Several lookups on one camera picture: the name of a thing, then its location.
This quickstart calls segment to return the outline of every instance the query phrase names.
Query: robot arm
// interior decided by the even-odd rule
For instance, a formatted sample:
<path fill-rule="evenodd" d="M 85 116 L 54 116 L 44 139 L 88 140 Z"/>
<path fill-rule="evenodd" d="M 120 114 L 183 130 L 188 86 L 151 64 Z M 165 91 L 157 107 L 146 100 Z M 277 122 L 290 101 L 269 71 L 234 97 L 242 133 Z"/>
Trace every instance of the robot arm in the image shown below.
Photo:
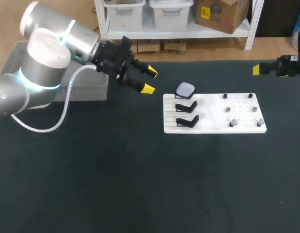
<path fill-rule="evenodd" d="M 158 73 L 134 58 L 131 41 L 126 37 L 121 45 L 110 41 L 102 43 L 96 33 L 37 1 L 26 9 L 20 32 L 29 39 L 27 51 L 16 73 L 0 75 L 0 119 L 26 109 L 48 106 L 56 96 L 71 59 L 83 65 L 93 63 L 98 72 L 140 93 L 152 94 L 155 90 L 128 77 L 126 71 L 131 65 L 151 77 Z"/>
<path fill-rule="evenodd" d="M 38 28 L 54 32 L 70 50 L 72 60 L 83 65 L 91 62 L 97 66 L 98 72 L 104 72 L 116 78 L 119 83 L 129 84 L 139 91 L 142 91 L 140 85 L 145 87 L 145 84 L 136 83 L 126 77 L 128 67 L 133 65 L 153 78 L 158 74 L 150 65 L 134 58 L 130 50 L 130 39 L 123 37 L 120 46 L 110 41 L 102 43 L 95 32 L 37 1 L 27 7 L 19 28 L 21 34 L 27 38 Z"/>

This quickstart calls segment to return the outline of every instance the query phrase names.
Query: wooden floor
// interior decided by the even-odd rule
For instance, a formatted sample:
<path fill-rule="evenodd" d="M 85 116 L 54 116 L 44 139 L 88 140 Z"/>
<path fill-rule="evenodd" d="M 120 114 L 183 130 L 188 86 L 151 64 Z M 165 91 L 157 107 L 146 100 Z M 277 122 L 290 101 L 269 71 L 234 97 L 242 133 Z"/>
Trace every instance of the wooden floor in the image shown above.
<path fill-rule="evenodd" d="M 212 61 L 212 60 L 268 60 L 284 54 L 297 55 L 290 38 L 256 38 L 251 51 L 245 51 L 246 38 L 213 38 L 188 40 L 183 54 L 137 54 L 142 61 Z"/>

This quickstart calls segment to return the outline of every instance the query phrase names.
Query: white shelf frame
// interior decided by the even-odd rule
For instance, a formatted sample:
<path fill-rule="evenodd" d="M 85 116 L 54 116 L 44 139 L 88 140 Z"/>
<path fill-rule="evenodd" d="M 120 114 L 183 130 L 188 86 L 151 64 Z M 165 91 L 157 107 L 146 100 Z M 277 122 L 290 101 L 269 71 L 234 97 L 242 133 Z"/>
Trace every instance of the white shelf frame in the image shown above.
<path fill-rule="evenodd" d="M 96 13 L 99 22 L 100 35 L 102 39 L 117 40 L 122 39 L 123 35 L 130 39 L 188 39 L 188 38 L 218 38 L 218 37 L 247 37 L 245 50 L 251 50 L 255 38 L 257 25 L 261 16 L 264 0 L 253 0 L 252 19 L 249 24 L 245 19 L 240 27 L 233 33 L 227 34 L 206 28 L 194 23 L 194 16 L 190 14 L 188 29 L 185 32 L 159 32 L 155 30 L 153 20 L 143 20 L 142 31 L 114 31 L 110 25 L 110 20 L 105 19 L 105 8 L 103 0 L 95 0 Z M 144 19 L 153 17 L 153 11 L 144 8 Z"/>

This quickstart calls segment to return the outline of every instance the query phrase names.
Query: white pegboard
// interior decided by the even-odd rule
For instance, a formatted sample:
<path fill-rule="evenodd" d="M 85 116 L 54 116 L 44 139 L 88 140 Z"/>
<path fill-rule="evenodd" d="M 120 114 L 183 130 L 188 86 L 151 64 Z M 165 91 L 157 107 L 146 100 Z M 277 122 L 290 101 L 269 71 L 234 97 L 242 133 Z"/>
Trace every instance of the white pegboard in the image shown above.
<path fill-rule="evenodd" d="M 163 96 L 164 105 L 164 132 L 165 133 L 265 133 L 266 125 L 257 126 L 263 115 L 256 95 L 249 98 L 249 93 L 227 94 L 194 94 L 190 100 L 175 98 L 174 94 Z M 185 106 L 197 101 L 195 110 L 189 114 L 177 112 L 175 104 Z M 194 128 L 177 126 L 176 119 L 182 118 L 191 121 L 199 115 L 199 121 Z M 238 125 L 230 127 L 229 123 L 237 120 Z"/>
<path fill-rule="evenodd" d="M 252 49 L 252 45 L 253 45 L 253 41 L 255 38 L 255 33 L 256 33 L 257 26 L 258 26 L 258 22 L 261 17 L 263 5 L 264 5 L 264 0 L 256 0 L 255 7 L 253 10 L 253 14 L 252 14 L 252 19 L 251 19 L 251 24 L 250 24 L 250 28 L 249 28 L 249 34 L 248 34 L 245 50 Z"/>

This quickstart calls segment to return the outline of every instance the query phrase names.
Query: small cardboard box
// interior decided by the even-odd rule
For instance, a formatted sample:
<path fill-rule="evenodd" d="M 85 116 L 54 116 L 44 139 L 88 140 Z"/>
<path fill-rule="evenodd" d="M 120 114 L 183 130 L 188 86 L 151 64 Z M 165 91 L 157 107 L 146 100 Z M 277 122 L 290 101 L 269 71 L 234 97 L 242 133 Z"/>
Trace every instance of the small cardboard box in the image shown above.
<path fill-rule="evenodd" d="M 164 50 L 167 52 L 182 53 L 187 48 L 187 42 L 183 39 L 165 40 Z"/>
<path fill-rule="evenodd" d="M 232 34 L 247 17 L 250 0 L 198 0 L 196 24 Z"/>
<path fill-rule="evenodd" d="M 159 40 L 138 40 L 138 52 L 159 52 Z"/>

